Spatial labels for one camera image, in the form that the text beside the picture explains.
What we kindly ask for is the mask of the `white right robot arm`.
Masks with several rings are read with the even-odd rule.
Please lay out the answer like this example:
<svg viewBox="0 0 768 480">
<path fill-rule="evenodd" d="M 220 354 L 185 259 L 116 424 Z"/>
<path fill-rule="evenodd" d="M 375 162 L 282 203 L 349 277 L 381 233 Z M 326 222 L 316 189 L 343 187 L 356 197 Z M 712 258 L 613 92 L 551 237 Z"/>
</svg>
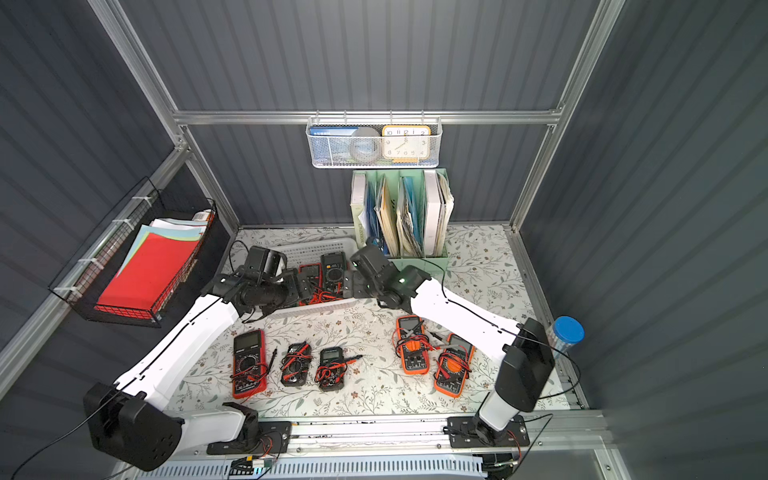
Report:
<svg viewBox="0 0 768 480">
<path fill-rule="evenodd" d="M 475 414 L 477 432 L 501 432 L 515 416 L 534 410 L 555 367 L 542 324 L 534 319 L 520 324 L 493 314 L 451 292 L 421 268 L 398 268 L 376 245 L 358 250 L 351 263 L 380 307 L 442 325 L 498 367 L 494 386 Z"/>
</svg>

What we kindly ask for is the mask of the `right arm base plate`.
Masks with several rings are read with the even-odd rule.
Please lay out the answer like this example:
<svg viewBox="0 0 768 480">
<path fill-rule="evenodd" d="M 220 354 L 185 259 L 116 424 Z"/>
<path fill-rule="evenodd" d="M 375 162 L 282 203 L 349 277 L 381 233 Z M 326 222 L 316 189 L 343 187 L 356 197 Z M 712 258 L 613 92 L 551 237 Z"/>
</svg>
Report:
<svg viewBox="0 0 768 480">
<path fill-rule="evenodd" d="M 449 437 L 454 449 L 517 448 L 527 447 L 531 441 L 524 418 L 516 415 L 499 431 L 483 423 L 476 416 L 447 418 L 443 433 Z"/>
</svg>

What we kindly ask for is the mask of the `green multimeter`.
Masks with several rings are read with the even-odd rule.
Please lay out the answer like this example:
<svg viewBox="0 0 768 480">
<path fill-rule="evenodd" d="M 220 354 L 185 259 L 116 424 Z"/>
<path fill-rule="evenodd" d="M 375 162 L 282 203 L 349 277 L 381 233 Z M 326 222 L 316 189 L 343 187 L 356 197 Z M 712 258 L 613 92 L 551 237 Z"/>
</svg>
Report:
<svg viewBox="0 0 768 480">
<path fill-rule="evenodd" d="M 340 294 L 343 288 L 347 259 L 343 252 L 323 254 L 321 260 L 321 286 L 331 294 Z"/>
</svg>

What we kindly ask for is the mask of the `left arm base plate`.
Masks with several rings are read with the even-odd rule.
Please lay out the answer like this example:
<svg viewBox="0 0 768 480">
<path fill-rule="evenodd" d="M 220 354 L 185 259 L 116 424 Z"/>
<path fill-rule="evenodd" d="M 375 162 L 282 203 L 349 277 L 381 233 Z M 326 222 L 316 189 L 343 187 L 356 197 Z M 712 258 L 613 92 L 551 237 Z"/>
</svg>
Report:
<svg viewBox="0 0 768 480">
<path fill-rule="evenodd" d="M 210 443 L 208 455 L 249 454 L 270 455 L 285 453 L 290 441 L 293 424 L 289 421 L 259 420 L 258 412 L 237 402 L 224 402 L 226 412 L 244 415 L 243 425 L 237 436 L 229 441 Z"/>
</svg>

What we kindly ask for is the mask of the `red multimeter near left arm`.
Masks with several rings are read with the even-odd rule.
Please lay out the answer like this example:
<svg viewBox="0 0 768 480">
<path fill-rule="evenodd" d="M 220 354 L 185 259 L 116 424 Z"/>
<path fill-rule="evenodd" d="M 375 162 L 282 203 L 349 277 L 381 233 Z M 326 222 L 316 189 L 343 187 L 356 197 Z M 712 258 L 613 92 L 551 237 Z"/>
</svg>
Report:
<svg viewBox="0 0 768 480">
<path fill-rule="evenodd" d="M 274 364 L 277 350 L 267 359 L 266 336 L 263 329 L 255 329 L 234 337 L 233 371 L 230 376 L 232 396 L 245 400 L 267 388 L 267 379 Z"/>
</svg>

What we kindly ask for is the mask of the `red multimeter with leads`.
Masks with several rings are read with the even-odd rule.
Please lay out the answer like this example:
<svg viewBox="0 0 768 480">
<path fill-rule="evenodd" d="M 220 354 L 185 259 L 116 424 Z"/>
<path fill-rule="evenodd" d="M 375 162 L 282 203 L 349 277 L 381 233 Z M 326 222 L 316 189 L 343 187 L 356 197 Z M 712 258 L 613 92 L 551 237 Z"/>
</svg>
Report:
<svg viewBox="0 0 768 480">
<path fill-rule="evenodd" d="M 301 265 L 298 271 L 306 277 L 312 290 L 312 297 L 301 300 L 298 303 L 299 306 L 316 305 L 342 299 L 341 284 L 335 283 L 327 286 L 323 280 L 324 270 L 320 263 Z"/>
</svg>

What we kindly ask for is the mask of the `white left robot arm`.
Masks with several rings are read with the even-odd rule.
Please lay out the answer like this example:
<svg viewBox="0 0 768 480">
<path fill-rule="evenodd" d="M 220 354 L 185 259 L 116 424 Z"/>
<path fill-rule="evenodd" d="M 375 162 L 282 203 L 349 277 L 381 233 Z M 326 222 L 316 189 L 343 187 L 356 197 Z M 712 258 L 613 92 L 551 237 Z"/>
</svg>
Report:
<svg viewBox="0 0 768 480">
<path fill-rule="evenodd" d="M 312 296 L 306 275 L 280 251 L 253 247 L 232 274 L 217 274 L 177 325 L 114 383 L 95 384 L 84 396 L 93 447 L 143 471 L 173 454 L 207 446 L 249 454 L 260 444 L 258 415 L 229 402 L 197 414 L 170 416 L 174 391 L 210 345 L 240 317 L 263 317 Z"/>
</svg>

